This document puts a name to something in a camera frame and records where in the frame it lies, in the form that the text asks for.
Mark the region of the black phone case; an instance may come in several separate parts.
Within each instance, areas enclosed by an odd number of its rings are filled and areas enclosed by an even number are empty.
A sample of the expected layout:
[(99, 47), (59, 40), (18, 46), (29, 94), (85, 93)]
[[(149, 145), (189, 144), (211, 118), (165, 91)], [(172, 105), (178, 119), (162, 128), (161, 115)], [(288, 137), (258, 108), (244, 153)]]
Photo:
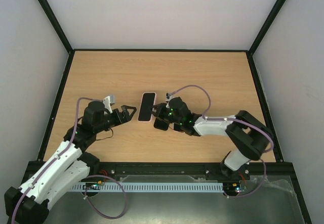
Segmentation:
[(159, 129), (159, 130), (166, 131), (169, 128), (169, 124), (156, 118), (154, 121), (153, 127), (156, 129)]

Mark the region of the black phone pink edge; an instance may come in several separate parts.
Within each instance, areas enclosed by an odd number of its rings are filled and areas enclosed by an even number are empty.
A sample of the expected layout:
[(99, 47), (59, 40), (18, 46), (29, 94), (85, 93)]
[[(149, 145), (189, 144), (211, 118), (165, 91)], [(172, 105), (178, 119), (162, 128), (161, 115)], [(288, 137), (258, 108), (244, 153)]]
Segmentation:
[(178, 132), (183, 132), (183, 125), (182, 124), (173, 124), (173, 130)]

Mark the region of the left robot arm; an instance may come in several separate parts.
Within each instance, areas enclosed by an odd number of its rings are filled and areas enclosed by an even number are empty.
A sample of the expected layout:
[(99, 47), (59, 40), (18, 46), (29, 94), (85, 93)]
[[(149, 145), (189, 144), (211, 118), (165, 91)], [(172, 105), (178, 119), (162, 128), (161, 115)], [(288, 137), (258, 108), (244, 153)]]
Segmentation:
[(10, 187), (4, 195), (6, 214), (11, 223), (44, 223), (57, 201), (85, 178), (98, 177), (100, 160), (86, 152), (97, 134), (131, 121), (135, 107), (89, 100), (82, 117), (75, 117), (54, 154), (19, 188)]

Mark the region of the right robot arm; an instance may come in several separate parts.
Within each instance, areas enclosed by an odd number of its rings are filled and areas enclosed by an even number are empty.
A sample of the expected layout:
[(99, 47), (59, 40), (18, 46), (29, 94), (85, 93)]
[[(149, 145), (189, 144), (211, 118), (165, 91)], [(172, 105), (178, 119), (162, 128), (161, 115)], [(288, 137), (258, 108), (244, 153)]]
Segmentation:
[(176, 97), (149, 107), (149, 112), (166, 127), (173, 124), (189, 136), (229, 137), (236, 149), (220, 163), (220, 172), (228, 180), (243, 174), (250, 161), (260, 160), (262, 154), (274, 147), (271, 130), (245, 110), (231, 116), (207, 117), (192, 113), (185, 102)]

